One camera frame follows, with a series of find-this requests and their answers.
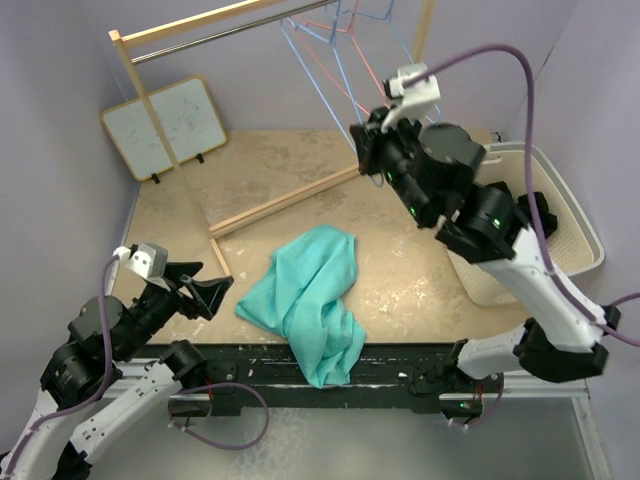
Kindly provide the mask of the blue hanger of teal shirt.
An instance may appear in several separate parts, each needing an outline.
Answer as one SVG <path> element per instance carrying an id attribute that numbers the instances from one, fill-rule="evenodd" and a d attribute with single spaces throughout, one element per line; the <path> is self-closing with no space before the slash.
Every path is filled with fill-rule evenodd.
<path id="1" fill-rule="evenodd" d="M 352 79 L 359 71 L 376 78 L 355 36 L 358 8 L 357 1 L 347 7 L 341 1 L 335 1 L 322 8 L 326 17 L 324 21 L 307 18 L 303 14 L 294 14 L 280 21 L 285 39 L 335 123 L 340 122 L 338 114 L 321 81 L 316 78 L 317 74 L 344 97 L 357 120 L 362 121 L 369 116 L 369 109 L 356 96 L 357 89 Z"/>

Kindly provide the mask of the teal t shirt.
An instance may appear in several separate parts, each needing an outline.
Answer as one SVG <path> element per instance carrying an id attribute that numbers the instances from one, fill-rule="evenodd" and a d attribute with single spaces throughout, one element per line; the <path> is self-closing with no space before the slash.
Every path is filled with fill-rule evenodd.
<path id="1" fill-rule="evenodd" d="M 342 386 L 359 360 L 366 331 L 343 296 L 358 277 L 356 236 L 314 227 L 276 249 L 264 276 L 235 314 L 285 339 L 311 386 Z"/>

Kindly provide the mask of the blue hanger of white shirt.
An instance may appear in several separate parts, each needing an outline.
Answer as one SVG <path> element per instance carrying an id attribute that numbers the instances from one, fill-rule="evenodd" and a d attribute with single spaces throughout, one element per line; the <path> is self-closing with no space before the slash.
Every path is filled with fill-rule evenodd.
<path id="1" fill-rule="evenodd" d="M 378 15 L 372 12 L 368 12 L 366 10 L 362 10 L 359 7 L 359 3 L 357 1 L 354 2 L 351 8 L 347 8 L 341 11 L 341 14 L 347 15 L 350 14 L 353 18 L 356 16 L 372 19 L 375 21 L 380 21 L 386 24 L 393 35 L 395 42 L 402 49 L 404 56 L 408 59 L 412 64 L 418 63 L 420 61 L 420 57 L 424 50 L 424 46 L 426 44 L 426 38 L 429 33 L 429 29 L 432 22 L 433 13 L 435 11 L 435 7 L 437 5 L 436 1 L 423 1 L 422 6 L 420 7 L 419 18 L 418 18 L 418 26 L 416 27 L 416 32 L 413 40 L 413 47 L 409 49 L 407 47 L 406 42 L 404 41 L 402 32 L 396 25 L 394 21 L 394 7 L 395 1 L 391 0 L 388 3 L 386 8 L 386 12 L 384 14 Z"/>

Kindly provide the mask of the pink hanger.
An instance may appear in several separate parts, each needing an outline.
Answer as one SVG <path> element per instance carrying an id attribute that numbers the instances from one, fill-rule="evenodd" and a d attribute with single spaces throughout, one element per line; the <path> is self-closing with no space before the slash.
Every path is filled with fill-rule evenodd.
<path id="1" fill-rule="evenodd" d="M 323 10 L 327 17 L 327 21 L 324 23 L 308 20 L 303 14 L 287 17 L 286 22 L 307 54 L 327 76 L 329 81 L 349 99 L 353 109 L 356 111 L 356 116 L 361 119 L 363 115 L 369 114 L 369 110 L 358 102 L 354 83 L 349 74 L 355 71 L 365 72 L 375 84 L 381 96 L 384 96 L 384 89 L 378 76 L 378 73 L 381 72 L 379 65 L 362 49 L 356 36 L 357 19 L 363 17 L 356 16 L 353 18 L 350 14 L 341 14 L 342 10 L 351 8 L 354 2 L 351 1 L 350 5 L 346 7 L 343 7 L 343 1 L 335 1 L 324 6 Z M 320 60 L 320 57 L 310 46 L 309 39 L 319 41 L 332 51 L 340 80 Z"/>

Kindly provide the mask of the black t shirt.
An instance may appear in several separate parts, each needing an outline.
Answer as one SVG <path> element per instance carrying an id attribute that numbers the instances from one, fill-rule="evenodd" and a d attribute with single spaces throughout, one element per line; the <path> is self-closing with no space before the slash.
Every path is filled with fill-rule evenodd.
<path id="1" fill-rule="evenodd" d="M 540 222 L 545 239 L 552 236 L 558 229 L 558 218 L 549 209 L 548 201 L 545 195 L 540 191 L 534 192 L 534 199 L 537 206 Z M 533 223 L 532 210 L 529 205 L 528 196 L 521 195 L 516 200 L 518 208 L 525 214 L 530 223 Z"/>

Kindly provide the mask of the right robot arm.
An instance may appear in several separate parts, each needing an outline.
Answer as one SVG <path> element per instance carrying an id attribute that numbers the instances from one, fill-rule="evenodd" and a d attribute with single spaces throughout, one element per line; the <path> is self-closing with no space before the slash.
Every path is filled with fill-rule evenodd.
<path id="1" fill-rule="evenodd" d="M 350 126 L 360 173 L 381 175 L 418 227 L 436 229 L 439 242 L 499 281 L 530 314 L 509 332 L 456 342 L 446 383 L 467 391 L 515 370 L 553 383 L 601 375 L 609 357 L 602 337 L 617 327 L 620 311 L 593 303 L 545 266 L 541 239 L 512 196 L 476 182 L 486 150 L 466 130 L 409 120 L 383 130 L 390 113 L 380 107 Z"/>

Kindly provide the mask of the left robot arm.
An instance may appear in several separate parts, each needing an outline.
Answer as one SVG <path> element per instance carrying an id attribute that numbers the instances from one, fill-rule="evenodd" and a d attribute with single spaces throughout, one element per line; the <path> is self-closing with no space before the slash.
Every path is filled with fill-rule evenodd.
<path id="1" fill-rule="evenodd" d="M 52 354 L 36 405 L 15 446 L 1 457 L 4 479 L 85 479 L 107 445 L 158 401 L 194 392 L 206 360 L 187 340 L 174 341 L 137 385 L 100 412 L 93 408 L 122 377 L 128 362 L 175 314 L 212 319 L 233 278 L 197 281 L 200 262 L 171 262 L 130 306 L 100 293 L 69 323 L 69 337 Z"/>

